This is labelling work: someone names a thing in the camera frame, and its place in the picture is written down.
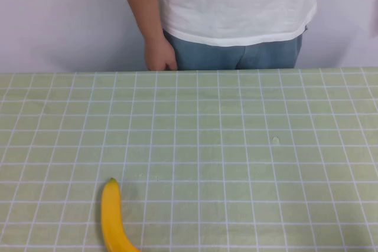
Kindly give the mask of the person's right hand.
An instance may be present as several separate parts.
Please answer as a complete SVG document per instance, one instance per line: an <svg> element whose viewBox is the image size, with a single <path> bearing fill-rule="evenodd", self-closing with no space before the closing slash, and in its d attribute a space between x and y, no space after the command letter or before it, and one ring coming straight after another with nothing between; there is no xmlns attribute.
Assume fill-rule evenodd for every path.
<svg viewBox="0 0 378 252"><path fill-rule="evenodd" d="M145 62L150 71L177 71L175 51L164 34L144 35Z"/></svg>

